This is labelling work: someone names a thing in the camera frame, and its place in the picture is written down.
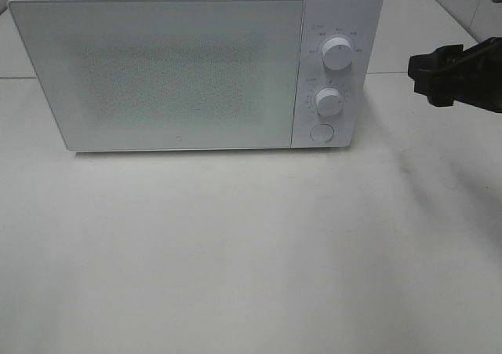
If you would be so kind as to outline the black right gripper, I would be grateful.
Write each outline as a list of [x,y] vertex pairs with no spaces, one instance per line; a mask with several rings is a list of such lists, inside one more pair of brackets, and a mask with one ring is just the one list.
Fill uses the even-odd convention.
[[[446,75],[442,69],[461,54],[462,77]],[[426,75],[432,72],[440,75]],[[459,102],[501,113],[501,37],[488,38],[465,51],[463,45],[456,44],[411,56],[408,76],[414,81],[414,92],[435,107],[453,106],[460,88]]]

